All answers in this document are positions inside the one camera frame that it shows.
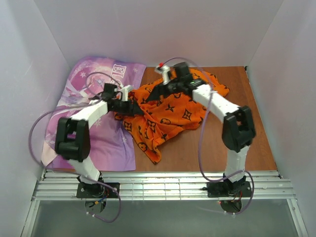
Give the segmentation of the orange black patterned pillowcase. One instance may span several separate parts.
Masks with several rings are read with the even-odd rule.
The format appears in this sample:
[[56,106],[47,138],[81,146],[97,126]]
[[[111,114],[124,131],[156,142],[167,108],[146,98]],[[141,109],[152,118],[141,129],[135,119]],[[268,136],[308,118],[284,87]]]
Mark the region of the orange black patterned pillowcase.
[[163,80],[158,79],[145,84],[129,93],[129,98],[136,101],[143,115],[133,117],[115,113],[115,119],[122,122],[142,152],[157,164],[161,160],[158,147],[184,130],[195,130],[203,122],[206,107],[196,103],[184,93],[176,93],[157,101],[146,99],[154,86]]

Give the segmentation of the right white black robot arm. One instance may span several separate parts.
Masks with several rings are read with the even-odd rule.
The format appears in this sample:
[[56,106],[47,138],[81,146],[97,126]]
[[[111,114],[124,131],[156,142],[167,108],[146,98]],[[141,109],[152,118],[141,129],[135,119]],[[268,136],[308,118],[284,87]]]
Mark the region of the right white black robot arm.
[[171,69],[165,63],[156,66],[155,71],[162,75],[163,81],[153,88],[148,101],[182,92],[194,102],[205,106],[206,114],[214,114],[223,125],[222,141],[227,148],[227,164],[223,177],[218,180],[207,179],[204,190],[210,198],[243,194],[243,189],[250,191],[245,163],[256,136],[251,109],[228,101],[212,88],[212,84],[203,79],[195,79],[186,62],[178,63],[173,68],[176,74],[174,79],[171,77]]

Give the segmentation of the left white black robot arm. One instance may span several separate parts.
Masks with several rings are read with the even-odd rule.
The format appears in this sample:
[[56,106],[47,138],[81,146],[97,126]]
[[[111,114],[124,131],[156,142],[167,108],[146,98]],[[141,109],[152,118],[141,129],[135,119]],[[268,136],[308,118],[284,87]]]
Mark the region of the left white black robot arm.
[[89,188],[100,188],[101,172],[95,167],[89,154],[91,150],[90,128],[108,112],[122,115],[143,115],[143,111],[129,93],[133,86],[118,88],[105,83],[102,92],[89,98],[89,104],[69,118],[60,118],[57,124],[55,152],[75,169],[78,180]]

